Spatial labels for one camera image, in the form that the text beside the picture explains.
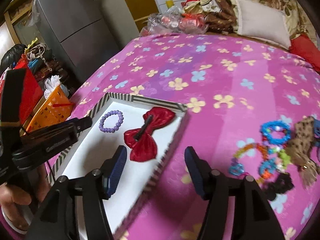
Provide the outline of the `left hand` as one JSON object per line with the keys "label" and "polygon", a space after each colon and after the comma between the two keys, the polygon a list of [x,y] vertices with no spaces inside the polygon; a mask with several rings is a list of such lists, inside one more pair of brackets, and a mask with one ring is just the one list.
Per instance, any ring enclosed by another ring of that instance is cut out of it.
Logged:
{"label": "left hand", "polygon": [[[42,202],[50,190],[50,184],[47,181],[47,171],[44,164],[37,168],[39,179],[37,181],[36,197]],[[15,185],[1,185],[1,208],[11,224],[20,231],[28,230],[28,223],[19,210],[19,205],[29,205],[31,196],[23,189]]]}

